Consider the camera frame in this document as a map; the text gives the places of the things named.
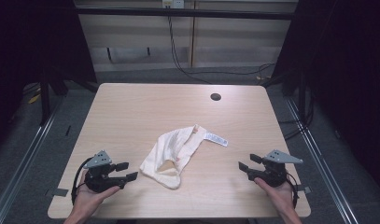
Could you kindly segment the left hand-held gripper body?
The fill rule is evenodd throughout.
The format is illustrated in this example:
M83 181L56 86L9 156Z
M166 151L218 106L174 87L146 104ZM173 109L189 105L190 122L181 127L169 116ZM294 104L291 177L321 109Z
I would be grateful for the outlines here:
M115 170L116 164L112 162L104 150L99 151L86 161L84 168L88 170L85 184L94 192L104 192L119 184L118 180L109 177L109 174Z

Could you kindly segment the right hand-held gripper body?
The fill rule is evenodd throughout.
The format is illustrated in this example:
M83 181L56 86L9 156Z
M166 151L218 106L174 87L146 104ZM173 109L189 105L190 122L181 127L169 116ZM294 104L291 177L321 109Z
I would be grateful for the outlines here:
M262 157L261 164L264 166L265 170L257 172L255 177L261 178L271 187L278 187L287 181L287 163L301 164L303 163L303 160L274 149L266 156Z

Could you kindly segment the pale cotton cloth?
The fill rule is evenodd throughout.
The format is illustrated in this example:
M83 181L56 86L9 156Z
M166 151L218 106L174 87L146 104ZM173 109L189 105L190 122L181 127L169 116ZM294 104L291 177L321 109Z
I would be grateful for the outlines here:
M178 189L182 171L204 140L228 145L226 139L198 124L162 134L141 163L141 173L168 189Z

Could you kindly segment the person's left hand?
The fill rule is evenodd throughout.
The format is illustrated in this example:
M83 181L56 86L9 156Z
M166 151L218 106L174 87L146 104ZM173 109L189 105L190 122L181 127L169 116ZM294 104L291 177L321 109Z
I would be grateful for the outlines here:
M73 205L73 214L80 217L90 217L105 199L120 190L119 187L112 187L101 193L94 192L84 184L86 173L87 171L82 172L81 186L77 188L77 197Z

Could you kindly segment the person's right hand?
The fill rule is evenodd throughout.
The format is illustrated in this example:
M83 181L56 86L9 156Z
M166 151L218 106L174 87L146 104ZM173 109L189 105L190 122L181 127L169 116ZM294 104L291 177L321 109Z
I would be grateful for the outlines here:
M254 179L254 182L265 191L279 215L287 217L295 212L292 201L292 189L289 183L285 182L274 188L258 177Z

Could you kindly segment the black metal stand leg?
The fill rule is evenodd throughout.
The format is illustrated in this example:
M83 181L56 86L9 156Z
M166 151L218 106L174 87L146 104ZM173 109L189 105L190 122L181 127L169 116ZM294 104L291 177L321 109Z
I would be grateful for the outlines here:
M49 83L42 81L40 85L41 105L42 105L42 117L40 125L43 126L50 116L50 104L49 104Z

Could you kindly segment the black curtain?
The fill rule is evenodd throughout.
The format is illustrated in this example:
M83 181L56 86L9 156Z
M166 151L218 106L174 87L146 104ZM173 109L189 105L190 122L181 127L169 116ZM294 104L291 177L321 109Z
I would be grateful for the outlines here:
M74 0L0 0L0 145L23 89L97 81Z
M274 75L309 86L380 188L380 0L298 0Z

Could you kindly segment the black horizontal metal bar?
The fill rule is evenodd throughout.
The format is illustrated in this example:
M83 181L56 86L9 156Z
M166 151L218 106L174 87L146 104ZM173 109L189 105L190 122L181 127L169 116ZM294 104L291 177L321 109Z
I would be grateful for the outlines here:
M164 16L193 18L223 18L223 19L254 19L290 21L294 13L229 11L206 9L176 9L176 8L127 8L127 7L77 7L78 14L86 15L123 15L123 16Z

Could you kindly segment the metal floor rail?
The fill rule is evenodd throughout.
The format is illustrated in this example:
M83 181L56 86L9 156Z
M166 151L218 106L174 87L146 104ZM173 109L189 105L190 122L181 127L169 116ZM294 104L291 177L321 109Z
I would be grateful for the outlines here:
M56 105L53 107L50 114L47 116L46 121L37 129L37 133L32 140L30 146L27 148L23 159L18 165L15 165L15 173L10 178L6 189L0 196L0 224L3 224L7 213L13 204L18 192L21 188L22 182L29 172L30 166L33 164L39 149L43 145L45 138L48 136L49 130L55 120L56 114L59 111L64 96L57 99Z
M294 100L289 97L287 100L287 105L291 116L294 118L296 125L300 131L303 141L307 145L307 148L315 162L317 169L319 170L321 177L344 221L345 224L359 224L359 221L352 209L350 203L345 197L342 189L339 187L334 175L331 172L329 165L324 159L314 136L311 134L310 130L302 124L300 121L300 112L298 106L296 106Z

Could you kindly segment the white wall power socket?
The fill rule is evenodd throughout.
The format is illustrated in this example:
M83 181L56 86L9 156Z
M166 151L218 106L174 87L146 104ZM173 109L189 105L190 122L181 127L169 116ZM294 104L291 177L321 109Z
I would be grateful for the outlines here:
M183 9L185 7L185 1L184 0L162 0L162 7Z

